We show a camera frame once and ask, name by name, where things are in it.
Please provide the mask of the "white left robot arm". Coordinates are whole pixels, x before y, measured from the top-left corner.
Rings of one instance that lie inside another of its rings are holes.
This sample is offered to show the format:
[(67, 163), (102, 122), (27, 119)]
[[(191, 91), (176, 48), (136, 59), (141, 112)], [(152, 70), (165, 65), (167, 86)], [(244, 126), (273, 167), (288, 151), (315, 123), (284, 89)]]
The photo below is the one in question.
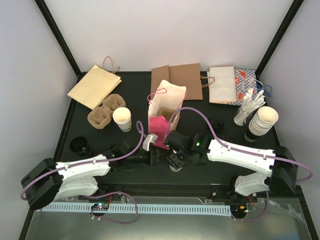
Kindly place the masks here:
[(39, 210), (51, 202), (74, 197), (93, 196), (103, 199), (108, 192), (106, 185), (97, 181), (124, 165), (157, 165), (160, 153), (155, 148), (148, 151), (127, 143), (110, 146), (102, 154), (72, 162), (55, 162), (46, 158), (21, 180), (20, 197), (31, 210)]

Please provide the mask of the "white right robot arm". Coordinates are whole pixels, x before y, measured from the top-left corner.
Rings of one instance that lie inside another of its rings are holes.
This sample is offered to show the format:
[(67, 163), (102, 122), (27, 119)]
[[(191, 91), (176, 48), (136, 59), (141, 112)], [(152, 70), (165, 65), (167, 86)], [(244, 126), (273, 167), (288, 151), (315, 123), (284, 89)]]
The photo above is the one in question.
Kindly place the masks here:
[(257, 192), (272, 191), (285, 196), (296, 193), (297, 165), (276, 159), (290, 156), (285, 147), (280, 146), (277, 150), (250, 148), (218, 142), (202, 133), (190, 138), (175, 130), (165, 137), (164, 145), (172, 151), (167, 160), (175, 171), (181, 170), (188, 162), (205, 165), (209, 161), (252, 170), (252, 174), (236, 176), (231, 181), (227, 195), (234, 202)]

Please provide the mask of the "cake print paper bag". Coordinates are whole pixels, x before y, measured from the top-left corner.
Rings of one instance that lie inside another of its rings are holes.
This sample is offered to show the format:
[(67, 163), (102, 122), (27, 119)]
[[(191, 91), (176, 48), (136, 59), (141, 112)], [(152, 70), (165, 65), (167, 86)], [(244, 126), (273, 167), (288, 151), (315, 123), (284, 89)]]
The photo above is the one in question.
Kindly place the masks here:
[(156, 147), (168, 149), (164, 145), (165, 137), (176, 129), (180, 114), (175, 111), (182, 106), (186, 95), (185, 86), (177, 86), (167, 80), (162, 80), (157, 90), (150, 94), (153, 99), (149, 100), (148, 133), (157, 135)]

